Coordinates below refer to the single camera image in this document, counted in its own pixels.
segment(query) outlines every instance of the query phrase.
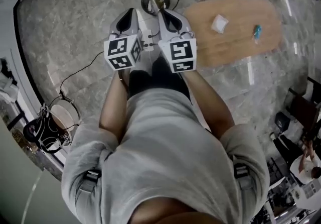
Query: person in background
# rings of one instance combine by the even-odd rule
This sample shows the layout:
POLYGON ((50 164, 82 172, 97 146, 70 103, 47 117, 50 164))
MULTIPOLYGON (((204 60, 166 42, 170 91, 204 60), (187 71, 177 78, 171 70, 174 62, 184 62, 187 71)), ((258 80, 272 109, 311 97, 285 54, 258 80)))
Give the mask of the person in background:
POLYGON ((249 223, 269 187, 253 128, 234 124, 197 71, 171 73, 159 57, 151 68, 121 73, 99 126, 81 125, 74 136, 62 177, 73 214, 90 224, 249 223))
POLYGON ((314 155, 312 141, 309 141, 308 146, 303 151, 285 135, 276 138, 275 134, 272 133, 270 138, 286 161, 290 171, 302 184, 308 184, 313 179, 321 177, 320 160, 314 155))

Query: marble floor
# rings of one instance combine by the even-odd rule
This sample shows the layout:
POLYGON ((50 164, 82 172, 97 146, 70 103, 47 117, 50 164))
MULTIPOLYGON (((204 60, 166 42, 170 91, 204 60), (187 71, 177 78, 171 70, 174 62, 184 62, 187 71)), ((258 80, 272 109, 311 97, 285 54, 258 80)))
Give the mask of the marble floor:
MULTIPOLYGON (((180 0, 177 11, 204 0, 180 0)), ((284 110, 289 87, 304 91, 309 75, 321 81, 321 2, 270 0, 282 22, 283 41, 272 52, 199 71, 218 91, 236 123, 251 123, 266 157, 277 155, 269 133, 275 114, 284 110)), ((19 28, 31 74, 45 101, 55 98, 61 81, 103 51, 109 25, 125 9, 140 9, 140 0, 23 0, 19 28)), ((142 14, 145 27, 155 21, 142 14)), ((63 90, 75 100, 82 119, 98 119, 112 70, 103 56, 68 79, 63 90)), ((287 132, 296 141, 299 123, 287 132)))

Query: hand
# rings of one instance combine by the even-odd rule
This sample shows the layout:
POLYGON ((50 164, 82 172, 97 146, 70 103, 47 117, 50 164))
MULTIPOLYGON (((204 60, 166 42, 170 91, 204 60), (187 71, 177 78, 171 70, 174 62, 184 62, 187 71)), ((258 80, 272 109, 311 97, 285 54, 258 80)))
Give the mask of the hand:
POLYGON ((308 143, 307 153, 308 153, 312 158, 314 157, 313 142, 312 142, 312 141, 309 141, 309 143, 308 143))
POLYGON ((306 148, 304 149, 303 155, 306 156, 307 153, 308 153, 308 148, 306 147, 306 148))

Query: black shorts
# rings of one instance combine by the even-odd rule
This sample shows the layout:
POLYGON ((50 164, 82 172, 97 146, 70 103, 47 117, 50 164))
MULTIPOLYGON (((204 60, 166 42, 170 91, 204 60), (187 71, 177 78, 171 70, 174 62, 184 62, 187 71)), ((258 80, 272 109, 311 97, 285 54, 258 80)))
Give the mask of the black shorts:
POLYGON ((190 93, 180 74, 172 73, 166 60, 159 57, 152 65, 151 76, 143 70, 134 70, 129 76, 129 98, 151 88, 166 88, 184 94, 189 100, 190 93))

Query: wooden table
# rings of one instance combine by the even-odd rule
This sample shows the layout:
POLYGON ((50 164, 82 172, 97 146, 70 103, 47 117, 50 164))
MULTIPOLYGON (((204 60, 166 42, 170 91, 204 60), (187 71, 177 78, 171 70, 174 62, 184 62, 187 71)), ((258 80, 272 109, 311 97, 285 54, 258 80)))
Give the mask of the wooden table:
POLYGON ((281 41, 281 22, 268 0, 211 0, 188 7, 184 15, 197 38, 197 62, 205 67, 228 64, 268 52, 281 41), (229 20, 224 33, 211 29, 216 15, 229 20), (262 27, 258 44, 253 31, 262 27))

